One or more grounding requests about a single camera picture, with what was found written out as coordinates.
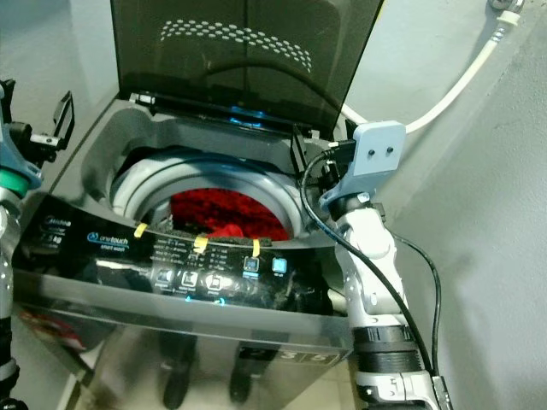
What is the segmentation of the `grey top-load washing machine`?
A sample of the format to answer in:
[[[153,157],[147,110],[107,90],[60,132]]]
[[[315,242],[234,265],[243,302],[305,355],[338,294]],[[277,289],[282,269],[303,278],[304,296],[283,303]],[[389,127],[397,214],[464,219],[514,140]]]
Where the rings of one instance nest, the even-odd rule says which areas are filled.
[[[89,410],[279,410],[351,355],[332,243],[303,210],[291,126],[149,95],[114,97],[24,204],[22,321],[77,375]],[[227,189],[289,229],[255,258],[156,249],[169,198]]]

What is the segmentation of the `tinted transparent washer lid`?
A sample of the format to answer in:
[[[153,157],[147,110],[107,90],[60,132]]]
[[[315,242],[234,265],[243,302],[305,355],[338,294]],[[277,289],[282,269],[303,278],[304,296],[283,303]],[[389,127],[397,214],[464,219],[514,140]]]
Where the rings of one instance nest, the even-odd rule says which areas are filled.
[[[121,94],[331,132],[385,0],[110,0]]]

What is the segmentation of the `red cloth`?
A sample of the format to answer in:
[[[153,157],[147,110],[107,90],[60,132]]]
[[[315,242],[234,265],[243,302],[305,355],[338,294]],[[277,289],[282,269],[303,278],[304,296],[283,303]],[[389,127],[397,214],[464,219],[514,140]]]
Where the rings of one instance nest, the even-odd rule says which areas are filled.
[[[169,198],[174,229],[192,234],[288,241],[289,229],[251,196],[227,189],[191,189]]]

